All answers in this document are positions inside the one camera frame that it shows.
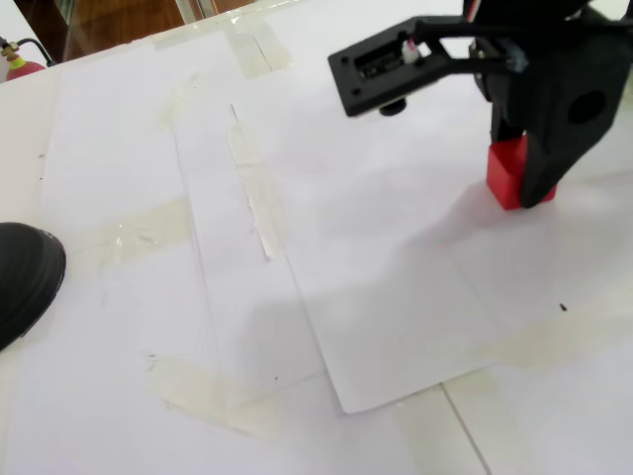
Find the clear tape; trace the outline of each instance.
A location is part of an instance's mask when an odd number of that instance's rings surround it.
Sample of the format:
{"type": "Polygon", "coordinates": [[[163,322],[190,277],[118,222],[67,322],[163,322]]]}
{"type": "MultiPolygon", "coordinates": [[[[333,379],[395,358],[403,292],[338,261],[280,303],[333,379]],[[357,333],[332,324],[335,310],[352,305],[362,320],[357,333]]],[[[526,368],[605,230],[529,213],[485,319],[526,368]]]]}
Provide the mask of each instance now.
{"type": "Polygon", "coordinates": [[[270,437],[280,426],[280,405],[245,383],[172,356],[151,356],[147,391],[167,407],[239,433],[270,437]]]}
{"type": "Polygon", "coordinates": [[[631,309],[633,283],[477,349],[473,356],[491,357],[532,371],[548,370],[630,337],[633,334],[631,309]]]}
{"type": "Polygon", "coordinates": [[[266,17],[303,1],[307,0],[260,0],[192,25],[154,35],[152,39],[156,49],[163,49],[202,35],[224,32],[242,74],[246,79],[253,79],[293,65],[290,52],[268,25],[266,17]]]}
{"type": "Polygon", "coordinates": [[[255,150],[253,140],[248,138],[249,134],[244,131],[242,125],[232,126],[227,135],[264,255],[268,260],[274,259],[283,247],[286,234],[281,200],[272,177],[255,150]]]}

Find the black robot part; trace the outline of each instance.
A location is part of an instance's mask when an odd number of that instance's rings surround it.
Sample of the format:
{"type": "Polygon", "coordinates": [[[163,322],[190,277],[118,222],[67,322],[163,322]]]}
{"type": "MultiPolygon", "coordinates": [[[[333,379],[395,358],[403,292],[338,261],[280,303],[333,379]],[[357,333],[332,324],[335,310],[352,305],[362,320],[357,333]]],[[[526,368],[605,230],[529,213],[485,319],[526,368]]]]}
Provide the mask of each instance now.
{"type": "Polygon", "coordinates": [[[463,16],[396,25],[333,54],[330,67],[350,117],[391,115],[384,110],[421,87],[474,74],[493,104],[493,143],[527,135],[520,201],[531,208],[611,127],[633,62],[633,21],[609,21],[587,0],[473,2],[463,16]],[[451,57],[441,40],[463,37],[474,39],[469,57],[451,57]],[[430,54],[407,62],[405,42],[430,54]]]}

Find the wire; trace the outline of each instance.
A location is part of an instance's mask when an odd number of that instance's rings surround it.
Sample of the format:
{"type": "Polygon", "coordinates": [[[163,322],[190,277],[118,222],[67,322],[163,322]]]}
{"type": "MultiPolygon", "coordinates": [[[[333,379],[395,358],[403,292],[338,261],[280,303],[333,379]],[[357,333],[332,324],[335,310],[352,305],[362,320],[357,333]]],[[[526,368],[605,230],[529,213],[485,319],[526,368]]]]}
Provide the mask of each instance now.
{"type": "Polygon", "coordinates": [[[479,12],[479,7],[481,6],[481,4],[482,0],[473,0],[473,3],[471,3],[471,8],[468,10],[468,15],[466,16],[466,21],[468,23],[473,23],[475,21],[475,17],[477,17],[477,12],[479,12]]]}
{"type": "Polygon", "coordinates": [[[42,44],[38,42],[37,40],[34,40],[33,38],[24,38],[23,40],[19,40],[17,43],[19,47],[24,45],[25,43],[35,44],[40,50],[40,52],[42,53],[42,56],[44,57],[44,59],[46,60],[46,66],[51,67],[51,66],[56,65],[56,62],[52,60],[52,58],[48,55],[48,53],[46,52],[42,44]]]}

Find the red cube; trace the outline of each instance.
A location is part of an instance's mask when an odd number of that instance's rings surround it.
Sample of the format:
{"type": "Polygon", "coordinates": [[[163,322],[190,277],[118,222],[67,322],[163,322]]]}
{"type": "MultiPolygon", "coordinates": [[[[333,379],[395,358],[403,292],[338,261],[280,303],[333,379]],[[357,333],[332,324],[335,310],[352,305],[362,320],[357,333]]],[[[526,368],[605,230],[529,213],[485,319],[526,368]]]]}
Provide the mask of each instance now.
{"type": "MultiPolygon", "coordinates": [[[[489,148],[486,183],[506,211],[521,208],[519,192],[523,181],[526,153],[526,136],[493,143],[489,148]]],[[[556,187],[543,198],[541,203],[552,200],[554,195],[556,195],[556,187]]]]}

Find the red fire extinguisher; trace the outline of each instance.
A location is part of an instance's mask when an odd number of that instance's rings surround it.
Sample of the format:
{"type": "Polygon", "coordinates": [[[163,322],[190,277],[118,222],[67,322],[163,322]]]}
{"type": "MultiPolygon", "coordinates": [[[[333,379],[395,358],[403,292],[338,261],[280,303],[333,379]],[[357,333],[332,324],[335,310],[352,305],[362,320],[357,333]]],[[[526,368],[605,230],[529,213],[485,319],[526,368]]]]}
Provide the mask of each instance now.
{"type": "Polygon", "coordinates": [[[46,60],[46,66],[51,67],[55,65],[55,62],[37,40],[33,40],[32,38],[24,38],[23,40],[19,40],[16,43],[9,43],[4,38],[0,37],[0,46],[2,47],[1,54],[5,56],[7,58],[7,61],[9,62],[7,81],[45,69],[41,64],[37,64],[36,62],[24,61],[20,57],[20,55],[16,53],[16,51],[18,51],[20,49],[20,46],[24,43],[33,43],[40,49],[42,56],[46,60]]]}

